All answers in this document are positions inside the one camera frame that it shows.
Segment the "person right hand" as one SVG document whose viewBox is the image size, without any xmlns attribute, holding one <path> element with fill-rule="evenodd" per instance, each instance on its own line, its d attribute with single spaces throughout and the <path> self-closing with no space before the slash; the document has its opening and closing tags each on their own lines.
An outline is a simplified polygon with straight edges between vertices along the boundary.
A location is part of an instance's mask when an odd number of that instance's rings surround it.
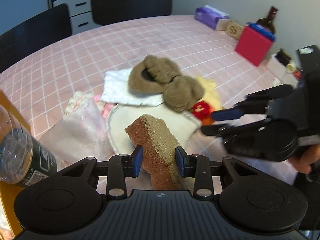
<svg viewBox="0 0 320 240">
<path fill-rule="evenodd" d="M 297 172 L 309 174 L 312 170 L 311 164 L 318 161 L 320 158 L 320 146 L 310 146 L 301 157 L 292 156 L 289 159 L 290 164 L 296 169 Z"/>
</svg>

